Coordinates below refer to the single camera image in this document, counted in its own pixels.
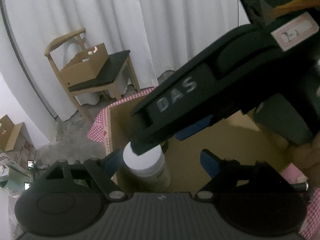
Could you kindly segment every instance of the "concrete floor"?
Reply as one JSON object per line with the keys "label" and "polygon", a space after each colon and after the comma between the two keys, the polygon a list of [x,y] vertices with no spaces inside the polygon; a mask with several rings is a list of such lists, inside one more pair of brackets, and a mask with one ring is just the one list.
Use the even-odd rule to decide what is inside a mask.
{"label": "concrete floor", "polygon": [[[161,84],[172,73],[173,71],[163,73],[158,78],[158,83]],[[129,85],[123,97],[128,97],[134,93],[134,87]],[[103,108],[114,101],[116,101],[114,98],[109,98],[107,101],[101,96],[100,101],[96,105],[86,104],[83,107],[88,110],[93,117],[96,117]],[[57,118],[56,141],[37,151],[37,163],[53,164],[57,160],[66,159],[69,164],[73,164],[75,160],[83,163],[84,160],[92,157],[105,157],[106,152],[104,146],[87,138],[89,130],[90,125],[84,121],[78,111],[67,121],[62,122]]]}

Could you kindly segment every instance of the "black chair seat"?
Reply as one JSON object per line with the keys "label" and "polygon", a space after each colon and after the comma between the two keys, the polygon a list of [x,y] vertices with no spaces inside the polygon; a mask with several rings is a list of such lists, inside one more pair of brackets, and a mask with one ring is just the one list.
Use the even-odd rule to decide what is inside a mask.
{"label": "black chair seat", "polygon": [[109,58],[103,65],[98,76],[95,79],[91,79],[76,85],[69,87],[70,92],[88,89],[92,87],[100,87],[111,84],[115,81],[119,74],[119,71],[129,56],[130,50],[125,50],[109,55]]}

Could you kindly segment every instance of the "white sticker with red border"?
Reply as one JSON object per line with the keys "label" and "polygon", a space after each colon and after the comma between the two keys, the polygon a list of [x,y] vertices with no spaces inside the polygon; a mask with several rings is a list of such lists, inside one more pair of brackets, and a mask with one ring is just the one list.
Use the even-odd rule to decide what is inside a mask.
{"label": "white sticker with red border", "polygon": [[283,51],[287,51],[319,31],[316,21],[307,12],[271,33]]}

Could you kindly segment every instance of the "chair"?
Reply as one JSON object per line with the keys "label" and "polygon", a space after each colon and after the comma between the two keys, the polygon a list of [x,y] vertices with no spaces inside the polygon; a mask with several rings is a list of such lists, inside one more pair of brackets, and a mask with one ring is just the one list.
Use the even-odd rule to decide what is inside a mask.
{"label": "chair", "polygon": [[119,77],[119,75],[124,70],[125,66],[128,64],[130,74],[131,74],[131,81],[134,85],[134,88],[140,92],[139,83],[137,80],[136,73],[134,72],[134,68],[132,65],[132,61],[130,58],[130,51],[125,50],[121,52],[117,52],[114,54],[109,55],[109,58],[101,68],[98,76],[95,79],[88,80],[86,82],[82,82],[76,85],[73,85],[71,87],[67,87],[67,85],[63,82],[59,70],[53,61],[50,52],[67,42],[73,37],[77,37],[78,43],[82,50],[85,50],[84,43],[80,37],[81,33],[85,33],[85,28],[68,33],[66,35],[63,35],[61,37],[58,37],[51,41],[47,48],[44,51],[44,55],[48,58],[50,65],[56,74],[60,84],[62,85],[63,89],[67,93],[68,97],[70,98],[71,102],[75,105],[75,107],[78,109],[80,114],[88,120],[90,123],[92,123],[92,119],[90,117],[90,114],[87,114],[85,110],[82,108],[82,106],[78,103],[75,96],[85,94],[85,93],[92,93],[92,92],[98,92],[101,91],[103,96],[108,99],[107,94],[105,92],[106,89],[111,89],[117,100],[121,100],[121,94],[117,88],[116,82]]}

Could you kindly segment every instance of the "white lid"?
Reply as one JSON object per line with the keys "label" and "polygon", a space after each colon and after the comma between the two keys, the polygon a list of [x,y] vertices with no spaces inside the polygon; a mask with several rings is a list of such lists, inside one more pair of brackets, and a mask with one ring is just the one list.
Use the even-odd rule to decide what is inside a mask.
{"label": "white lid", "polygon": [[129,142],[123,151],[123,160],[132,173],[138,176],[146,176],[157,172],[164,163],[161,146],[158,145],[142,155],[136,155]]}

